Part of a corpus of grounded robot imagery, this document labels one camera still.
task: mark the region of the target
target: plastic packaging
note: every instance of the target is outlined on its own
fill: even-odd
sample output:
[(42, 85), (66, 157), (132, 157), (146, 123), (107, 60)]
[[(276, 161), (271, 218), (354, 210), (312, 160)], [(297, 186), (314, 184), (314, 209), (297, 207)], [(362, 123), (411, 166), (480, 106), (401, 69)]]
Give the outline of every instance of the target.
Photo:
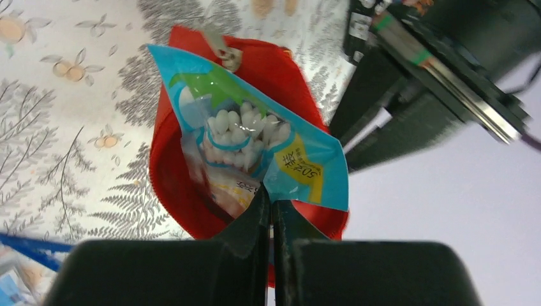
[(181, 126), (192, 178), (239, 195), (231, 202), (251, 200), (262, 181), (271, 201), (347, 211), (348, 171), (337, 139), (207, 59), (171, 47), (149, 50)]

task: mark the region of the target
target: white candy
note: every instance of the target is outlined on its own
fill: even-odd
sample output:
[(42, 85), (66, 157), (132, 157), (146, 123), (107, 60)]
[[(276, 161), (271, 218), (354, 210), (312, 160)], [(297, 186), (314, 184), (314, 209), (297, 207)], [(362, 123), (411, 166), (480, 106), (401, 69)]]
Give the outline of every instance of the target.
[(235, 154), (235, 161), (233, 161), (233, 164), (237, 168), (242, 167), (244, 165), (244, 154), (243, 153), (236, 153)]
[(233, 164), (235, 162), (235, 154), (233, 152), (225, 152), (223, 154), (223, 163), (224, 164)]
[(261, 140), (256, 140), (254, 142), (254, 145), (253, 145), (253, 152), (256, 154), (256, 155), (259, 155), (261, 154), (261, 151), (263, 150), (263, 147), (265, 146), (265, 144), (261, 141)]
[(242, 127), (244, 129), (252, 130), (253, 125), (253, 112), (246, 112), (241, 117)]
[(181, 91), (181, 94), (179, 95), (179, 105), (180, 106), (184, 106), (184, 105), (187, 105), (189, 103), (192, 103), (193, 102), (193, 96), (191, 94), (191, 92), (189, 91), (189, 88), (188, 86), (186, 86), (182, 91)]
[(232, 145), (233, 144), (232, 137), (233, 137), (233, 133), (231, 133), (230, 131), (225, 132), (225, 134), (221, 135), (220, 144), (226, 145), (226, 146)]
[(253, 138), (248, 140), (248, 144), (241, 149), (242, 153), (247, 154), (248, 152), (253, 152)]
[(254, 139), (257, 139), (261, 132), (263, 131), (263, 128), (265, 127), (265, 124), (267, 122), (267, 118), (261, 118), (260, 113), (255, 113), (253, 118), (253, 130), (251, 132), (252, 137)]
[(239, 126), (241, 123), (241, 116), (237, 112), (231, 111), (227, 114), (229, 118), (229, 130), (233, 131), (235, 126)]
[(240, 145), (245, 140), (246, 140), (246, 135), (244, 134), (244, 131), (239, 127), (235, 128), (231, 136), (231, 142), (235, 145)]
[(220, 110), (216, 115), (216, 131), (223, 134), (229, 128), (229, 116), (226, 110)]
[(279, 135), (280, 135), (279, 129), (278, 129), (278, 131), (274, 131), (272, 136), (270, 136), (269, 143), (279, 142), (280, 141)]
[(263, 142), (264, 143), (269, 143), (269, 140), (271, 139), (271, 136), (274, 133), (274, 129), (276, 128), (277, 124), (278, 124), (278, 118), (276, 118), (275, 115), (267, 116), (265, 127), (263, 128)]
[(209, 129), (211, 130), (211, 133), (213, 135), (216, 135), (218, 133), (216, 131), (216, 118), (214, 118), (214, 117), (208, 118), (207, 123), (209, 124)]
[(252, 105), (248, 102), (244, 102), (241, 105), (241, 115), (244, 115), (245, 113), (250, 112), (250, 111), (252, 111)]
[(205, 139), (203, 140), (203, 147), (205, 149), (212, 149), (211, 140), (209, 139), (209, 135), (205, 133)]
[(223, 162), (223, 154), (224, 152), (216, 147), (212, 148), (212, 151), (214, 153), (214, 158), (216, 160), (217, 163), (222, 163)]
[(255, 164), (257, 157), (254, 152), (244, 154), (244, 171), (248, 171)]
[(291, 134), (291, 125), (289, 123), (284, 123), (278, 130), (278, 140), (281, 142), (285, 142), (289, 135)]

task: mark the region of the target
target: red fabric bag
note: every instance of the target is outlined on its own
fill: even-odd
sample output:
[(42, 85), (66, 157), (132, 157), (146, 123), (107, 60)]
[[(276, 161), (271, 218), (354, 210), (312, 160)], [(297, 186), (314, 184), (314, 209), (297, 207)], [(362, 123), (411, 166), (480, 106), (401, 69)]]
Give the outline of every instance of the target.
[[(281, 47), (258, 40), (226, 36), (226, 44), (242, 50), (242, 64), (235, 74), (274, 101), (328, 132), (299, 67)], [(221, 64), (200, 32), (175, 26), (169, 45)], [(161, 204), (195, 239), (208, 239), (222, 231), (226, 221), (205, 205), (190, 180), (182, 154), (181, 130), (165, 88), (162, 86), (150, 153), (150, 178)], [(295, 208), (321, 232), (339, 240), (349, 213), (295, 201)], [(269, 267), (274, 287), (274, 267)]]

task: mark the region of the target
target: blue object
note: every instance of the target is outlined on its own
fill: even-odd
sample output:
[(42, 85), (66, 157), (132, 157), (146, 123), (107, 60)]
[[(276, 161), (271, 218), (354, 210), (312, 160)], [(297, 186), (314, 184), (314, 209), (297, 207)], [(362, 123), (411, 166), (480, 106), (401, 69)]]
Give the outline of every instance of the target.
[(57, 242), (48, 242), (32, 238), (15, 237), (2, 233), (0, 233), (0, 242), (3, 245), (11, 247), (13, 250), (55, 272), (58, 272), (60, 269), (61, 262), (46, 254), (45, 251), (50, 251), (51, 253), (67, 253), (73, 248), (73, 246), (70, 244), (60, 244)]
[[(208, 122), (222, 110), (234, 111), (242, 119), (238, 110), (244, 103), (258, 108), (261, 120), (267, 112), (275, 115), (279, 126), (274, 133), (278, 133), (281, 126), (289, 125), (284, 129), (289, 133), (287, 139), (282, 138), (278, 145), (276, 141), (265, 140), (264, 149), (255, 153), (258, 154), (256, 161), (253, 166), (245, 166), (247, 169), (238, 170), (231, 163), (213, 164), (212, 159), (207, 160), (207, 164), (263, 181), (272, 202), (299, 200), (348, 210), (348, 167), (337, 139), (203, 57), (171, 47), (149, 45), (148, 48), (166, 85), (183, 136), (199, 133), (203, 128), (213, 149), (235, 151), (243, 148), (250, 141), (249, 135), (245, 135), (244, 143), (224, 146), (214, 141)], [(191, 101), (181, 99), (183, 92)], [(197, 143), (199, 147), (202, 141), (201, 138)]]

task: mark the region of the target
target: patterned fabric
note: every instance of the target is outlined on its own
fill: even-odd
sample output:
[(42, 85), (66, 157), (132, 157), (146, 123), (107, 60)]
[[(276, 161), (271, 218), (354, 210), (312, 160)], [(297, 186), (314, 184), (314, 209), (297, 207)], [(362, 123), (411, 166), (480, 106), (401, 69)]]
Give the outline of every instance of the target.
[(77, 243), (189, 238), (148, 177), (161, 80), (146, 43), (174, 24), (291, 50), (328, 121), (352, 71), (348, 1), (0, 0), (0, 230)]

